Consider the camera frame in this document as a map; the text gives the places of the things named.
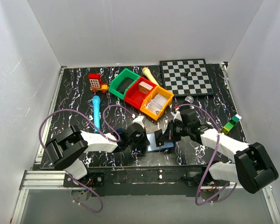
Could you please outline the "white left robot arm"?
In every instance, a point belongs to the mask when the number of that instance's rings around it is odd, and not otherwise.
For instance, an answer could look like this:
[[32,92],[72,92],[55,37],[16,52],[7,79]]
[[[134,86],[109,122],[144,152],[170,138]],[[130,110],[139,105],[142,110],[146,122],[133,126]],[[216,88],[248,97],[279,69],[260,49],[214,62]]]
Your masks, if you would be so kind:
[[145,149],[149,145],[146,129],[140,123],[132,123],[127,129],[119,128],[115,134],[108,133],[103,137],[99,133],[87,133],[77,126],[70,126],[46,144],[48,156],[54,170],[66,171],[77,180],[88,174],[86,166],[79,159],[85,152],[119,153],[127,147]]

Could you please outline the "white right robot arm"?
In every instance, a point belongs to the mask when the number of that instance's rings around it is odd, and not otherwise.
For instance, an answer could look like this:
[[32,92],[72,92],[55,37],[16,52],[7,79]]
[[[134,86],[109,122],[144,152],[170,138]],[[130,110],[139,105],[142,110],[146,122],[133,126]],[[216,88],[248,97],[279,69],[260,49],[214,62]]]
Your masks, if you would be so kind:
[[211,162],[207,177],[212,180],[239,183],[246,191],[254,194],[279,177],[262,144],[248,144],[218,133],[209,124],[201,124],[190,108],[178,112],[169,121],[166,130],[154,133],[154,141],[158,147],[167,142],[178,142],[182,137],[190,137],[198,144],[216,149],[232,160],[232,164]]

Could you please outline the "navy blue card holder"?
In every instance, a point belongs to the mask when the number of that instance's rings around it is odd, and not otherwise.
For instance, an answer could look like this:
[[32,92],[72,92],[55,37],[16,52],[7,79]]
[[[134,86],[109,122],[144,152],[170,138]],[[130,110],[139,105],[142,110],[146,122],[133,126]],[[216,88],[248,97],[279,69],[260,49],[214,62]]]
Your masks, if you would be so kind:
[[165,141],[163,145],[156,144],[154,133],[147,134],[147,139],[149,141],[149,144],[146,147],[148,153],[165,151],[167,149],[173,149],[176,146],[174,142],[170,141]]

